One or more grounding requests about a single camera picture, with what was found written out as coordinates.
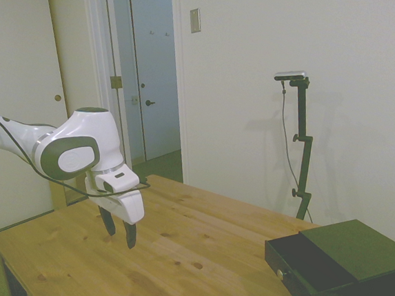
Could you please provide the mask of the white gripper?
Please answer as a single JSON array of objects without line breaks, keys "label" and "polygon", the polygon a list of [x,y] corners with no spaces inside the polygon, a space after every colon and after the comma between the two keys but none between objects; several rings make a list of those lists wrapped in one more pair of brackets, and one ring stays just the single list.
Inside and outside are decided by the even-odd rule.
[{"label": "white gripper", "polygon": [[116,233],[112,214],[124,220],[129,249],[136,246],[136,223],[144,217],[143,199],[138,185],[139,178],[136,175],[108,173],[93,177],[88,172],[85,178],[87,193],[92,195],[90,200],[99,205],[100,216],[109,236]]}]

